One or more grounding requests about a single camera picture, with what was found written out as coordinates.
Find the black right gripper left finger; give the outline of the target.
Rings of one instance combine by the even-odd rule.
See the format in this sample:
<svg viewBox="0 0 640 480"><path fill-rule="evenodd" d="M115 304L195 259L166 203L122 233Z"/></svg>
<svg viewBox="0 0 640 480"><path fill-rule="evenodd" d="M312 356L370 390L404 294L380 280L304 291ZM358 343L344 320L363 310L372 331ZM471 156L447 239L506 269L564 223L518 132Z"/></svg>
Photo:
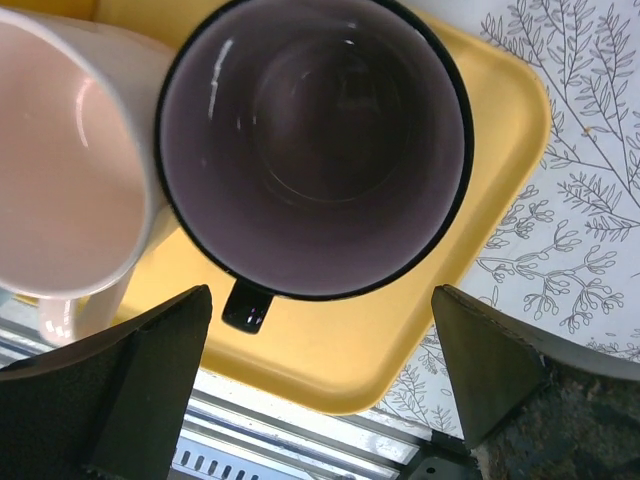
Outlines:
<svg viewBox="0 0 640 480"><path fill-rule="evenodd" d="M167 478L210 320L199 285L2 368L2 478Z"/></svg>

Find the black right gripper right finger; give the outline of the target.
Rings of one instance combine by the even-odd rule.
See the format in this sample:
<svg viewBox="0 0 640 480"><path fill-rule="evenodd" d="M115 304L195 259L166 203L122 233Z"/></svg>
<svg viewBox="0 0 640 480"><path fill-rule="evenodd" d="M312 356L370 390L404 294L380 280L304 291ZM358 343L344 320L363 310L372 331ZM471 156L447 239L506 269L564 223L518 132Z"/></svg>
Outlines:
<svg viewBox="0 0 640 480"><path fill-rule="evenodd" d="M636 479L639 366L450 286L431 305L464 443L486 479Z"/></svg>

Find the light pink mug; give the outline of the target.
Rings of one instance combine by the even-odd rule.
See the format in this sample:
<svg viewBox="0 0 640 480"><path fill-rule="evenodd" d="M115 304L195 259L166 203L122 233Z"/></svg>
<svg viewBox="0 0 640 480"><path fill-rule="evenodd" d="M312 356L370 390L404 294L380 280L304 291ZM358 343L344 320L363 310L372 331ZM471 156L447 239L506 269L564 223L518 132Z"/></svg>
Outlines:
<svg viewBox="0 0 640 480"><path fill-rule="evenodd" d="M109 327L177 227L154 160L172 58L123 28L1 11L1 286L37 300L52 344Z"/></svg>

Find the purple black-handled mug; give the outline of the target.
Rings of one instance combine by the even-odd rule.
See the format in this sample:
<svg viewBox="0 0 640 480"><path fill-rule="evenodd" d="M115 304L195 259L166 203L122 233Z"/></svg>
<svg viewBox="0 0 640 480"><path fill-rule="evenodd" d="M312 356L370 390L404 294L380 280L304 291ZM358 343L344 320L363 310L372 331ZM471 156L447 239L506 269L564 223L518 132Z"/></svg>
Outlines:
<svg viewBox="0 0 640 480"><path fill-rule="evenodd" d="M469 96L396 1L231 1L164 80L154 153L185 233L235 282L222 320L273 299L390 284L451 227L472 173Z"/></svg>

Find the floral patterned table mat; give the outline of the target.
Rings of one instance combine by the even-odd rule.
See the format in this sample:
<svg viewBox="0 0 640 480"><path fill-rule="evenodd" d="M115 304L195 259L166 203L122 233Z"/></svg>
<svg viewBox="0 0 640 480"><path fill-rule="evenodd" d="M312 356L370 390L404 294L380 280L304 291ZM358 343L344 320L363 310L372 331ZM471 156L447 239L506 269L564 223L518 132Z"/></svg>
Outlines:
<svg viewBox="0 0 640 480"><path fill-rule="evenodd" d="M451 1L438 12L529 64L551 104L528 185L462 282L492 307L639 357L639 5Z"/></svg>

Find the yellow plastic tray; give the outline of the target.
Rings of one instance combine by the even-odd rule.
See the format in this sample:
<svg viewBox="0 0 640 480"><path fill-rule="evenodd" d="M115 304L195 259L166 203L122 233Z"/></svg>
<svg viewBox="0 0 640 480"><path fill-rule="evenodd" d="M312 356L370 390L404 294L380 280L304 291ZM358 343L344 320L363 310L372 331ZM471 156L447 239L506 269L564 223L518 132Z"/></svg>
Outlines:
<svg viewBox="0 0 640 480"><path fill-rule="evenodd" d="M542 157L551 123L545 88L523 61L423 8L416 14L461 73L475 136L467 194L435 250L367 295L334 302L277 298L261 331L247 335L221 319L232 278L176 231L139 262L117 322L206 284L214 305L205 369L331 415L358 413L381 400L432 324L434 288L466 273Z"/></svg>

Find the aluminium frame rail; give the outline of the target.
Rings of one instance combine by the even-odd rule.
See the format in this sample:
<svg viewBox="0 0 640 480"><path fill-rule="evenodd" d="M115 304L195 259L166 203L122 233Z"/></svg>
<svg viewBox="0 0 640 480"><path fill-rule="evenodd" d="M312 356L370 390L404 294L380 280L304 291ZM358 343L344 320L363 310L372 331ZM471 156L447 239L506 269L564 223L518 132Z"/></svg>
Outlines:
<svg viewBox="0 0 640 480"><path fill-rule="evenodd" d="M33 307L2 308L1 370L55 349ZM450 418L437 409L428 425L388 405L325 415L198 370L165 479L477 479Z"/></svg>

